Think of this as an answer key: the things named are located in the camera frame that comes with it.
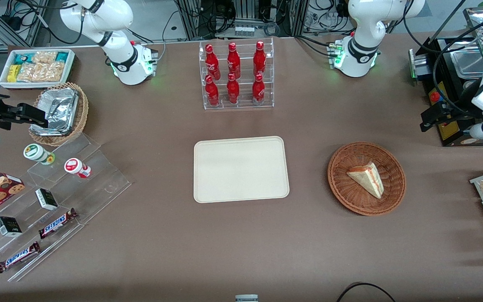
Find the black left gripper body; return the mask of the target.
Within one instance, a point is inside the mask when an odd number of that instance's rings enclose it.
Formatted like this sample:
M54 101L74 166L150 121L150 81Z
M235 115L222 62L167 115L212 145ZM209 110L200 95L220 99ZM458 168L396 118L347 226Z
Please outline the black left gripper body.
M449 105L450 118L448 125L453 123L458 123L462 120L466 121L471 125L479 124L483 122L483 111L473 104L460 105L456 108L455 106Z

